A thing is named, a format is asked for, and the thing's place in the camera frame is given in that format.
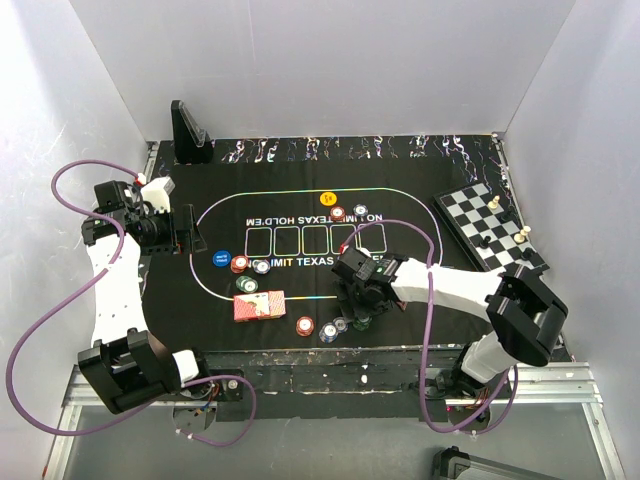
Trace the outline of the green poker chip stack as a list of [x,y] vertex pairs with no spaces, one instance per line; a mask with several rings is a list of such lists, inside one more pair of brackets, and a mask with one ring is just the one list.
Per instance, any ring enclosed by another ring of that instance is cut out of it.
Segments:
[[371,325],[371,317],[356,318],[352,322],[352,327],[358,331],[366,331]]

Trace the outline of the blue chip aside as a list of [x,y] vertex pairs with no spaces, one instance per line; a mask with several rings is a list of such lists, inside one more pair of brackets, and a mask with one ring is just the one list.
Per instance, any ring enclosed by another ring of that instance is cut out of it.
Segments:
[[338,333],[345,333],[349,328],[349,323],[343,317],[336,317],[333,320],[333,325]]

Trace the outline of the blue poker chip stack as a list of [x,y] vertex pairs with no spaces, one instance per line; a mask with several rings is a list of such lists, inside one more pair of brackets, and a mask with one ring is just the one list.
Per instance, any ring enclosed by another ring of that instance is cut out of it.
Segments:
[[319,331],[319,339],[323,343],[334,342],[339,335],[337,327],[333,323],[326,323]]

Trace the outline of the blue small blind button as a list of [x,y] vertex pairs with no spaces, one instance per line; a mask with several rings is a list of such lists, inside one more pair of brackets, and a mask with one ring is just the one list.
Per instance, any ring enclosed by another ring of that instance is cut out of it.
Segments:
[[227,267],[231,262],[232,256],[227,250],[216,251],[211,258],[212,264],[217,268]]

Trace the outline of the red poker chip stack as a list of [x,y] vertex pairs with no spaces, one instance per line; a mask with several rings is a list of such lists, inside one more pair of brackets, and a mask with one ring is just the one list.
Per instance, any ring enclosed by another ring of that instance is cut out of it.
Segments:
[[310,336],[315,329],[315,323],[312,318],[302,316],[296,321],[296,333],[301,337]]

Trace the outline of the red chips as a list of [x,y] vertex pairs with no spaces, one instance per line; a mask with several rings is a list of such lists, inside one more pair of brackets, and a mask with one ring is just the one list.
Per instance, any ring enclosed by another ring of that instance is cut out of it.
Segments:
[[330,218],[333,222],[341,222],[345,219],[345,210],[340,206],[334,206],[330,210]]
[[238,255],[231,259],[230,268],[235,274],[244,272],[250,266],[250,260],[244,255]]

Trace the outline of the blue chips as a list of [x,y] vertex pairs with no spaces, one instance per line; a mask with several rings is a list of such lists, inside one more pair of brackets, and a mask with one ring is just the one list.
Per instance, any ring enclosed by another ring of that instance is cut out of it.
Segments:
[[256,274],[265,275],[270,272],[271,265],[268,260],[259,259],[252,263],[252,268]]
[[365,216],[368,213],[368,208],[363,204],[355,205],[353,212],[356,216]]

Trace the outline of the green chips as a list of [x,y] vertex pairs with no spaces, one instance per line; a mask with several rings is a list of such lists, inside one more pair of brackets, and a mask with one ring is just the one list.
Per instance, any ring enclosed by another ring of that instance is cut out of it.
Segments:
[[235,284],[238,290],[243,293],[254,293],[258,290],[258,282],[249,276],[238,277]]

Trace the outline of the red playing card box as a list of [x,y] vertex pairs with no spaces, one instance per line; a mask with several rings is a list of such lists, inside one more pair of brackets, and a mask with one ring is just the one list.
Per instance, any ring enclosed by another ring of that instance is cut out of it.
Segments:
[[233,300],[233,319],[236,323],[278,319],[285,314],[286,300],[282,290],[236,295]]

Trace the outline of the yellow round dealer button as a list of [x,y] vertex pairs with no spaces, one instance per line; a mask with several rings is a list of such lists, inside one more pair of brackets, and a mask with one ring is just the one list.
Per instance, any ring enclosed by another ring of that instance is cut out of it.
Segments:
[[326,191],[320,194],[319,201],[322,205],[331,207],[337,203],[337,195],[334,192]]

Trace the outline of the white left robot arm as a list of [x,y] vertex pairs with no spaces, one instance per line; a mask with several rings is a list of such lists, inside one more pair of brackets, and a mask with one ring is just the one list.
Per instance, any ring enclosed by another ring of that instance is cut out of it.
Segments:
[[159,177],[145,186],[109,181],[95,186],[97,208],[81,232],[93,271],[95,326],[90,348],[78,355],[81,373],[114,414],[181,390],[193,400],[213,386],[211,373],[190,350],[172,352],[149,330],[144,317],[139,264],[153,255],[205,250],[186,204],[176,216],[170,204],[175,184]]

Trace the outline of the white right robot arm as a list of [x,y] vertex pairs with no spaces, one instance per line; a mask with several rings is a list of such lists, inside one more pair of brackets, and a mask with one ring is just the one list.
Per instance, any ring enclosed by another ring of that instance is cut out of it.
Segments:
[[353,323],[409,303],[441,306],[489,323],[491,332],[467,344],[440,381],[442,390],[469,398],[518,363],[546,366],[568,316],[567,306],[539,275],[520,264],[472,272],[399,255],[375,260],[346,248],[332,271],[341,311]]

